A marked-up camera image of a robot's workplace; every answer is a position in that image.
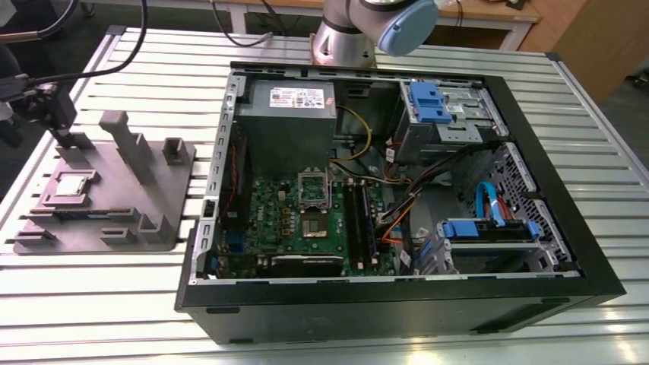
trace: yellow cable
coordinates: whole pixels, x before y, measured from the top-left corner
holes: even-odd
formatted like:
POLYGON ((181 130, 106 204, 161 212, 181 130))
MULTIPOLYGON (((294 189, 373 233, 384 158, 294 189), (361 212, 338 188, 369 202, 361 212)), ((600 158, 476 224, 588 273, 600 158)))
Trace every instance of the yellow cable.
POLYGON ((413 208, 413 206, 414 206, 414 201, 410 203, 409 207, 401 212, 401 215, 398 216, 398 218, 392 223, 392 226, 385 231, 384 236, 381 237, 381 241, 385 241, 388 239, 389 233, 392 232, 392 230, 397 226, 398 222, 401 222, 401 219, 404 219, 404 216, 408 214, 408 212, 413 208))
POLYGON ((372 144, 372 129, 369 128, 369 124, 366 123, 366 120, 358 115, 357 112, 354 112, 346 106, 338 105, 337 107, 346 110, 346 112, 349 112, 349 114, 356 117, 356 119, 362 123, 362 126, 365 127, 365 131, 366 131, 366 142, 362 150, 353 156, 332 159, 333 162, 342 162, 342 161, 352 161, 354 158, 361 157, 362 154, 366 152, 366 150, 369 150, 369 146, 372 144))

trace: black cable on table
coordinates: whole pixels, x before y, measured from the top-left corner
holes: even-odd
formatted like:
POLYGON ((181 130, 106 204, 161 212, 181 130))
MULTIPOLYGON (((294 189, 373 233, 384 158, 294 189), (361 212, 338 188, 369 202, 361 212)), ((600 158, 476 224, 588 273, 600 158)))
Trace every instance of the black cable on table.
POLYGON ((210 5, 212 5, 212 13, 214 15, 214 20, 216 20, 216 25, 218 26, 218 30, 221 30, 222 35, 228 38, 228 40, 236 46, 242 47, 242 48, 254 47, 257 44, 264 43, 265 40, 273 36, 273 33, 270 32, 270 33, 266 33, 265 35, 262 35, 261 38, 252 43, 238 42, 234 38, 232 38, 230 34, 225 31, 225 27, 222 26, 221 18, 218 17, 218 11, 216 10, 216 4, 214 4, 213 0, 210 0, 210 5))
POLYGON ((81 72, 73 74, 48 76, 46 78, 35 78, 33 80, 28 81, 28 86, 35 87, 40 84, 46 84, 49 82, 72 81, 72 80, 78 80, 80 78, 93 78, 96 76, 109 75, 121 71, 130 64, 130 62, 134 59, 134 56, 140 52, 144 43, 144 37, 146 36, 146 29, 149 26, 149 6, 146 4, 146 0, 141 0, 140 8, 141 8, 140 37, 137 38, 137 42, 134 43, 133 51, 130 51, 129 57, 118 66, 105 70, 93 71, 93 72, 81 72))
POLYGON ((282 19, 280 18, 278 14, 274 12, 273 7, 272 7, 272 6, 270 6, 270 4, 266 2, 266 0, 261 0, 261 2, 264 3, 265 10, 266 10, 266 11, 270 13, 270 15, 273 15, 273 17, 274 17, 274 21, 277 22, 277 26, 280 27, 281 35, 282 35, 282 36, 288 36, 288 30, 286 30, 286 27, 284 27, 284 22, 282 22, 282 19))

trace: gray bracket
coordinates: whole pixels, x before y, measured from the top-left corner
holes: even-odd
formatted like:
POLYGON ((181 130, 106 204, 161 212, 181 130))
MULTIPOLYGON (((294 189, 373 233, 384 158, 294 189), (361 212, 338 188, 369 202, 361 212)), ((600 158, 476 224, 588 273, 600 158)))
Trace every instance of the gray bracket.
POLYGON ((180 138, 146 142, 130 134, 124 112, 101 128, 116 143, 74 136, 28 222, 19 254, 168 251, 176 246, 196 148, 180 138))

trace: aluminum table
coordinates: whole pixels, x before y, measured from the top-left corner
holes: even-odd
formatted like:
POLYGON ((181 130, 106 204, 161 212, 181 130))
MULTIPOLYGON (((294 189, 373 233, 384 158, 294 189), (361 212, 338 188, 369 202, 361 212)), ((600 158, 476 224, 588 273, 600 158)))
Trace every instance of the aluminum table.
MULTIPOLYGON (((86 70, 114 66, 137 29, 106 35, 86 70)), ((237 36, 241 40, 254 36, 237 36)), ((150 30, 134 63, 77 82, 74 131, 96 140, 104 110, 133 132, 197 144, 180 239, 200 214, 229 62, 306 63, 309 42, 274 38, 236 48, 218 33, 150 30)), ((541 54, 422 47, 381 68, 502 76, 609 257, 628 294, 513 334, 218 346, 173 311, 185 242, 170 252, 17 256, 11 238, 53 171, 44 136, 0 205, 0 361, 110 363, 646 363, 649 362, 649 174, 561 62, 541 54)))

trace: gray power supply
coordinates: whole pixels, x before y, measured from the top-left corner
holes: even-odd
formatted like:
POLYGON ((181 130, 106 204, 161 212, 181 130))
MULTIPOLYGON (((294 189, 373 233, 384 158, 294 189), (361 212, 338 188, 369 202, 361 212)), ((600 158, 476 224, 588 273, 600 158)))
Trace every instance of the gray power supply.
POLYGON ((324 171, 336 129, 333 84, 254 80, 248 101, 236 122, 248 133, 254 176, 288 179, 306 168, 324 171))

